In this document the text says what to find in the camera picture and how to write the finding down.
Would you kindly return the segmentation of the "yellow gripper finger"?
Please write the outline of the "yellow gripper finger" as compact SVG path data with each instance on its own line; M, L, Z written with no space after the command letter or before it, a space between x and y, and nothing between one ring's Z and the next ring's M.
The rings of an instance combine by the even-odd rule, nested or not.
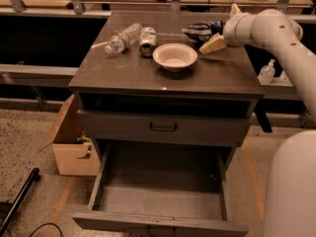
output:
M233 3L231 5L231 9L230 9L230 13L229 13L230 17L233 17L234 15L239 14L240 12L241 12L241 10L240 10L239 6L236 3Z
M221 34L215 34L213 37L210 38L209 41L204 43L200 48L199 51L203 54L215 52L221 50L227 46L227 41Z

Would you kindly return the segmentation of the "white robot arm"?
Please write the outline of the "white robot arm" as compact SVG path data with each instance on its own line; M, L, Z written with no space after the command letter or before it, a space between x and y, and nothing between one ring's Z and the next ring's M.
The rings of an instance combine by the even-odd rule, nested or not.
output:
M316 55L303 30L276 9L243 13L236 4L223 28L225 41L270 52L313 119L316 119ZM316 237L316 130L294 134L276 151L266 187L262 237Z

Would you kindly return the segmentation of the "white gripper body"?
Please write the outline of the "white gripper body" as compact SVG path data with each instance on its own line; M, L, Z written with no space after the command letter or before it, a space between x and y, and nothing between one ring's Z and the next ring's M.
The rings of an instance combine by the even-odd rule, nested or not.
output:
M252 25L255 16L249 13L238 13L232 16L225 24L223 35L229 45L254 45Z

